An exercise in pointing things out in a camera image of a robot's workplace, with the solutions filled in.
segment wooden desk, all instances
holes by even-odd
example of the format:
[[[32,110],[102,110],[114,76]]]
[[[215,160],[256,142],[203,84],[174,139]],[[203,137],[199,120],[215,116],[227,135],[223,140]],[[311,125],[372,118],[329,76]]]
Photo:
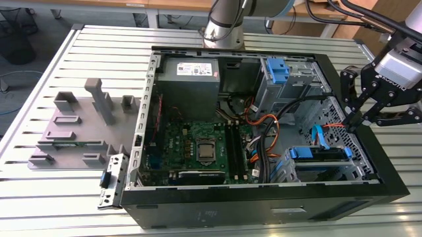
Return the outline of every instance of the wooden desk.
[[[213,0],[149,0],[148,8],[156,9],[170,9],[181,11],[204,11],[209,12]],[[324,9],[325,4],[311,2],[311,9],[315,16],[321,18],[335,18],[345,19],[345,15],[337,11],[329,11]],[[305,10],[304,3],[295,6],[296,16],[308,17],[308,12]],[[287,16],[293,15],[293,10],[291,9]]]
[[[213,0],[149,0],[148,1],[148,8],[146,15],[148,15],[148,23],[149,27],[157,28],[158,22],[158,15],[184,15],[184,16],[207,16]],[[312,13],[324,19],[331,20],[343,20],[345,19],[345,15],[336,12],[329,11],[325,8],[324,3],[313,3],[311,2],[311,9]],[[295,6],[296,8],[296,22],[305,22],[305,23],[317,23],[309,18],[308,12],[305,10],[304,3]],[[257,20],[277,20],[277,21],[287,21],[292,20],[293,16],[293,9],[289,10],[285,16],[276,16],[276,17],[245,17],[249,19]],[[332,37],[335,30],[337,28],[336,24],[325,24],[320,37],[329,38]]]
[[[213,0],[0,0],[1,6],[52,9],[54,18],[58,18],[56,9],[144,13],[148,16],[149,28],[158,28],[158,15],[207,16]],[[311,2],[313,14],[325,19],[343,20],[345,16],[324,9],[325,5]],[[315,23],[305,11],[304,4],[296,7],[296,22]],[[267,20],[291,21],[293,10],[285,16],[265,18]],[[264,20],[263,17],[247,17]],[[336,24],[327,24],[320,37],[329,38],[336,30]]]
[[[148,0],[1,0],[1,6],[25,7],[21,4],[57,4],[57,5],[88,5],[108,7],[145,7]]]

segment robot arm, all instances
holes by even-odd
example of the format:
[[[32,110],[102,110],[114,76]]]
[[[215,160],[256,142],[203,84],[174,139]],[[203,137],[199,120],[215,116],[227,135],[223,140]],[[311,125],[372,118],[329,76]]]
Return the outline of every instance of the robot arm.
[[[422,122],[420,110],[410,106],[396,113],[380,112],[384,107],[415,104],[422,99],[422,3],[418,4],[404,23],[368,11],[341,0],[343,4],[372,17],[393,30],[391,40],[384,49],[359,71],[349,66],[340,72],[341,100],[347,104],[348,113],[343,124],[352,131],[360,123],[377,126],[392,126]],[[355,78],[360,75],[361,94],[355,91]],[[373,106],[356,118],[359,109],[368,99],[375,100]]]
[[[363,22],[337,22],[313,16],[305,0],[309,16],[323,23],[364,26],[391,35],[380,54],[361,69],[347,67],[340,73],[341,100],[347,104],[343,124],[352,131],[360,124],[379,126],[422,122],[422,112],[410,106],[406,111],[384,113],[384,107],[415,104],[422,99],[422,3],[406,22],[397,23],[376,12],[340,0],[356,13],[341,12]],[[285,14],[293,0],[215,0],[209,22],[201,36],[209,48],[239,49],[243,46],[241,22],[244,16]],[[360,75],[361,94],[355,90],[355,78]],[[376,103],[360,115],[359,110],[368,99]]]
[[[293,0],[215,0],[208,14],[204,45],[208,48],[239,49],[243,46],[243,17],[273,17],[284,14]]]

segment aluminum extrusion table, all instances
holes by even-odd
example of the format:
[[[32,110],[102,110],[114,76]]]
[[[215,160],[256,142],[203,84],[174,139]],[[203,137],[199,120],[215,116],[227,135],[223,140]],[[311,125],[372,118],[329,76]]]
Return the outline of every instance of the aluminum extrusion table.
[[[337,71],[348,65],[363,66],[371,57],[363,45],[344,39],[245,34],[244,44],[247,50],[327,54]],[[85,78],[101,78],[102,90],[112,97],[138,96],[152,45],[200,47],[201,39],[185,30],[104,26],[70,30],[0,142],[0,231],[12,231],[0,236],[414,237],[422,233],[418,124],[372,127],[411,195],[335,222],[144,231],[124,210],[96,210],[101,171],[30,171],[28,157],[53,114],[56,93],[88,96]]]

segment sticker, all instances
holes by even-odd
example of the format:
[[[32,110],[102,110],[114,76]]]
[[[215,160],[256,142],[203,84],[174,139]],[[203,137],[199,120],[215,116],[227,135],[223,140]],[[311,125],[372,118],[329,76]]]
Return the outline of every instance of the sticker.
[[[272,213],[293,213],[293,212],[305,212],[303,208],[273,208],[271,209]]]
[[[251,110],[253,110],[253,112],[257,111],[257,107],[255,105],[251,105],[249,108],[251,108]]]
[[[177,76],[212,76],[211,63],[178,63]]]
[[[142,5],[142,4],[132,4],[132,3],[126,3],[125,4],[126,6],[137,6],[137,7],[144,7],[145,5]]]
[[[252,176],[253,176],[253,177],[259,177],[259,170],[252,169]]]

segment orange wire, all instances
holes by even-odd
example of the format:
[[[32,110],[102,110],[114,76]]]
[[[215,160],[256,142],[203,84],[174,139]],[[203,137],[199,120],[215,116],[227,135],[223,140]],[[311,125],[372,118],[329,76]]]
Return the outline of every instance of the orange wire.
[[[273,138],[273,140],[272,140],[272,143],[271,143],[269,147],[265,149],[265,152],[269,152],[269,151],[273,149],[273,146],[275,146],[275,143],[276,143],[276,140],[277,140],[277,135],[279,135],[279,123],[277,123],[276,116],[272,115],[272,114],[268,114],[268,115],[261,116],[259,120],[256,120],[256,121],[249,121],[249,119],[248,119],[248,111],[249,111],[249,108],[251,108],[251,106],[248,106],[248,107],[245,108],[245,110],[244,110],[244,119],[245,119],[245,122],[247,122],[249,125],[259,125],[267,118],[272,118],[273,121],[275,121],[275,124],[276,124],[276,134],[275,134],[275,138]],[[253,159],[255,161],[257,160],[257,154],[255,154],[255,155],[252,156],[251,162],[252,162],[252,159]]]
[[[321,127],[344,127],[344,125],[340,122],[337,122],[337,123],[327,124],[327,125],[324,125]]]

